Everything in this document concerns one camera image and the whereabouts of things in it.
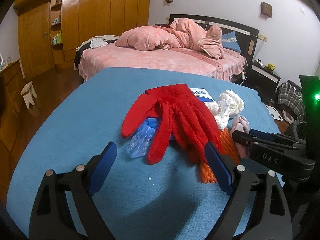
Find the white tissue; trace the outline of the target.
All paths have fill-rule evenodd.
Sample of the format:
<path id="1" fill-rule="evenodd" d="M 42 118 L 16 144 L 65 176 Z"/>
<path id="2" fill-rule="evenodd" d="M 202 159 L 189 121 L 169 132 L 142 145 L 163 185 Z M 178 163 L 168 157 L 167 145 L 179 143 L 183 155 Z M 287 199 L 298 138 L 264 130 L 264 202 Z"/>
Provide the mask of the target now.
<path id="1" fill-rule="evenodd" d="M 218 101 L 204 103 L 214 116 L 219 130 L 224 130 L 229 119 L 240 114 L 245 107 L 244 101 L 232 90 L 225 90 L 219 95 Z"/>

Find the white blue cardboard box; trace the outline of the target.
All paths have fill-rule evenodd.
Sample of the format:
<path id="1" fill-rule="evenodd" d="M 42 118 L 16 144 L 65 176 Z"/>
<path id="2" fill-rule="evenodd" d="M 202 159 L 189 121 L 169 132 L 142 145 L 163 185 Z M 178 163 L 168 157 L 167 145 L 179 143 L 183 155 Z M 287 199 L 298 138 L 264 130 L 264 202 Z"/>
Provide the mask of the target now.
<path id="1" fill-rule="evenodd" d="M 217 102 L 204 88 L 190 88 L 193 94 L 208 107 L 216 107 Z"/>

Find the red knit glove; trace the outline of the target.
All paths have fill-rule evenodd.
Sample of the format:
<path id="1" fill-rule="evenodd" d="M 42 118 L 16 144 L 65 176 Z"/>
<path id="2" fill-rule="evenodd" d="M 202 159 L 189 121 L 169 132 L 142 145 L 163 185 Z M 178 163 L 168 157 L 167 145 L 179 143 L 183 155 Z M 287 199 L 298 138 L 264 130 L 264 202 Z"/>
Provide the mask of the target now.
<path id="1" fill-rule="evenodd" d="M 147 156 L 150 165 L 163 159 L 171 137 L 195 164 L 207 161 L 204 147 L 208 142 L 223 152 L 214 116 L 186 84 L 156 87 L 141 94 L 125 116 L 122 137 L 133 135 L 147 118 L 161 120 Z"/>

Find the blue plastic bag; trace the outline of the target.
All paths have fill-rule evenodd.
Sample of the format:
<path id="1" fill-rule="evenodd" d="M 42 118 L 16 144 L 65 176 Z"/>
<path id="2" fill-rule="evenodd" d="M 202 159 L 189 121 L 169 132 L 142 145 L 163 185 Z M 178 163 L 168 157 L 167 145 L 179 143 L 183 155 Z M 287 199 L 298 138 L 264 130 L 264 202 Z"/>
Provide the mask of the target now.
<path id="1" fill-rule="evenodd" d="M 126 152 L 131 159 L 144 157 L 148 154 L 160 122 L 160 118 L 146 118 L 136 129 L 126 146 Z"/>

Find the pink framed scale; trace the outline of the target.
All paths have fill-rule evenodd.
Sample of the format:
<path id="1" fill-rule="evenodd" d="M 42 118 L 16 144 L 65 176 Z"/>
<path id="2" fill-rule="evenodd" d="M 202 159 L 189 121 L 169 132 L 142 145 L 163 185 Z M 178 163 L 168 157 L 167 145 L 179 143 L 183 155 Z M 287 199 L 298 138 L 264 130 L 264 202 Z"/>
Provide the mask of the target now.
<path id="1" fill-rule="evenodd" d="M 287 113 L 287 111 L 283 110 L 283 118 L 289 123 L 292 124 L 295 119 L 293 118 L 293 116 L 289 113 Z"/>

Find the plaid bag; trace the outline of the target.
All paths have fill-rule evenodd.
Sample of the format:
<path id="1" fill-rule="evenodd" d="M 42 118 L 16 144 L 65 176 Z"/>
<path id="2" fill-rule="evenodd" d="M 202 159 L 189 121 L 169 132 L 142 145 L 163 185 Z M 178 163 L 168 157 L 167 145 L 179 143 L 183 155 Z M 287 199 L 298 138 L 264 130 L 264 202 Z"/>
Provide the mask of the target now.
<path id="1" fill-rule="evenodd" d="M 277 88 L 276 105 L 280 110 L 290 113 L 295 120 L 305 120 L 306 112 L 302 98 L 302 88 L 291 80 Z"/>

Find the black white nightstand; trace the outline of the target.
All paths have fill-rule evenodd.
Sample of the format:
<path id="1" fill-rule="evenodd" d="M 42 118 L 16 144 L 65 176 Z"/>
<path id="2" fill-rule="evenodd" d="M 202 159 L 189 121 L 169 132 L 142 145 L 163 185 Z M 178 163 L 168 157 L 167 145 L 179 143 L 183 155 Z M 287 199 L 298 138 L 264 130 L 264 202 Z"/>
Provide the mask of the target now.
<path id="1" fill-rule="evenodd" d="M 246 70 L 246 77 L 244 86 L 255 90 L 262 102 L 268 105 L 279 85 L 279 75 L 257 62 L 252 62 Z"/>

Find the yellow plush toy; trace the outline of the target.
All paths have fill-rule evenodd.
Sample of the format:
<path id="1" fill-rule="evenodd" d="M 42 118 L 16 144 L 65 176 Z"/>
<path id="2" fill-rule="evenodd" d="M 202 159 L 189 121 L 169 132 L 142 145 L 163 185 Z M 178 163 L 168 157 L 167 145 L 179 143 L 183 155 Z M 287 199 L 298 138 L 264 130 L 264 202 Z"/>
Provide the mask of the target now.
<path id="1" fill-rule="evenodd" d="M 270 70 L 270 71 L 274 71 L 275 65 L 272 64 L 272 63 L 268 63 L 268 64 L 266 65 L 266 68 L 267 68 L 268 70 Z"/>

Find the black headboard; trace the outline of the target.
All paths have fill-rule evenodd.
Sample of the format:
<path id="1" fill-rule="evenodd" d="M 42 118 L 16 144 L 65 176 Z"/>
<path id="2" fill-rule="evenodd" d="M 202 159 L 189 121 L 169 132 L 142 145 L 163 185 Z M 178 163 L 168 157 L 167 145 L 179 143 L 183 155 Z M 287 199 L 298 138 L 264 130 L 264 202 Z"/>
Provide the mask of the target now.
<path id="1" fill-rule="evenodd" d="M 223 35 L 234 31 L 241 55 L 246 58 L 248 63 L 252 62 L 258 41 L 258 29 L 220 18 L 190 14 L 171 14 L 167 18 L 168 23 L 171 24 L 177 18 L 189 18 L 205 30 L 209 30 L 214 24 L 218 25 L 222 29 Z"/>

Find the wooden sideboard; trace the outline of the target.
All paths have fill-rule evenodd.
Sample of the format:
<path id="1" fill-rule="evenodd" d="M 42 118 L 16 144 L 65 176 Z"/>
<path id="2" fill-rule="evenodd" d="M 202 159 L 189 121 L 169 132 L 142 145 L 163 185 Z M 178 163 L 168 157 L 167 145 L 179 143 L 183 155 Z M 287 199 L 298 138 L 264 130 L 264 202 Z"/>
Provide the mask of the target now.
<path id="1" fill-rule="evenodd" d="M 17 132 L 21 126 L 18 117 L 23 99 L 21 90 L 25 85 L 21 71 L 20 60 L 16 60 L 1 70 L 1 96 L 4 100 L 4 109 L 1 114 L 1 144 L 11 152 Z"/>

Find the pink crumpled duvet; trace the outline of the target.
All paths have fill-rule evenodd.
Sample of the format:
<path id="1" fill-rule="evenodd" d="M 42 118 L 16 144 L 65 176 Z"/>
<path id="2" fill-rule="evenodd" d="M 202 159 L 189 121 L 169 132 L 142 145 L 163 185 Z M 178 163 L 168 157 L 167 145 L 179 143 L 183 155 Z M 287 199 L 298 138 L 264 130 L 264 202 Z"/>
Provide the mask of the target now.
<path id="1" fill-rule="evenodd" d="M 204 52 L 213 59 L 224 59 L 222 30 L 212 25 L 209 30 L 189 18 L 177 18 L 170 26 L 146 25 L 130 29 L 120 35 L 115 45 L 140 51 L 185 48 Z"/>

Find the small white wooden stool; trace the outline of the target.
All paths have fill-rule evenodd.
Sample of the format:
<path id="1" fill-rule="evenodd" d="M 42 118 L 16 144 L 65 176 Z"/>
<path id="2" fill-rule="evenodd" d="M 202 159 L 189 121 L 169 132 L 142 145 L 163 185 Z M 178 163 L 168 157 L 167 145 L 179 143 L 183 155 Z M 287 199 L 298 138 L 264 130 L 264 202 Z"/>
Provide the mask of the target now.
<path id="1" fill-rule="evenodd" d="M 34 98 L 37 98 L 37 94 L 36 94 L 35 89 L 33 87 L 32 81 L 25 84 L 25 86 L 21 90 L 21 96 L 23 96 L 23 99 L 25 101 L 27 109 L 30 108 L 30 105 L 32 105 L 32 106 L 35 105 Z"/>

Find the clothes pile on bed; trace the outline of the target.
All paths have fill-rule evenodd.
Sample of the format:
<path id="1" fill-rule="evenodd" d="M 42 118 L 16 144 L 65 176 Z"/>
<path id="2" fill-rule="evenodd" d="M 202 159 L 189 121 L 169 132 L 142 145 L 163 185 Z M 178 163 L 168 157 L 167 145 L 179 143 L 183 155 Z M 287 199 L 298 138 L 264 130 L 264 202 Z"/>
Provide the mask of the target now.
<path id="1" fill-rule="evenodd" d="M 118 38 L 118 35 L 98 35 L 93 36 L 89 40 L 82 42 L 82 44 L 78 48 L 76 48 L 76 54 L 73 62 L 74 69 L 79 69 L 81 56 L 86 49 L 94 49 L 106 46 L 108 44 L 112 44 L 116 42 Z"/>

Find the wall power socket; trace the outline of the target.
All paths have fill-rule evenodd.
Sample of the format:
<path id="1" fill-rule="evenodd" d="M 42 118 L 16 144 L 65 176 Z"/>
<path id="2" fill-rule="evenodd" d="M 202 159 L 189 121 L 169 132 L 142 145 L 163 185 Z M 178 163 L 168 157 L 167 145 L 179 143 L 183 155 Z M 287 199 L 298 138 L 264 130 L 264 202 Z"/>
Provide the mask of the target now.
<path id="1" fill-rule="evenodd" d="M 268 41 L 268 37 L 265 36 L 265 35 L 263 35 L 263 34 L 259 34 L 259 35 L 258 35 L 258 38 L 259 38 L 260 40 L 264 41 L 264 42 L 267 42 L 267 41 Z"/>

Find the wall lamp near bed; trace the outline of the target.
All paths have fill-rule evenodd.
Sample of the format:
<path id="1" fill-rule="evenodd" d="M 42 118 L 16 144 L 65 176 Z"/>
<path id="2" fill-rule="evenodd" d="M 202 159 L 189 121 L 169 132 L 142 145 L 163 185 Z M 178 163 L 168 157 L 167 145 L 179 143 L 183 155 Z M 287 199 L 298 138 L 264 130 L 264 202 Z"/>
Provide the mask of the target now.
<path id="1" fill-rule="evenodd" d="M 261 10 L 260 10 L 261 15 L 271 18 L 272 17 L 272 5 L 266 3 L 266 2 L 261 2 Z"/>

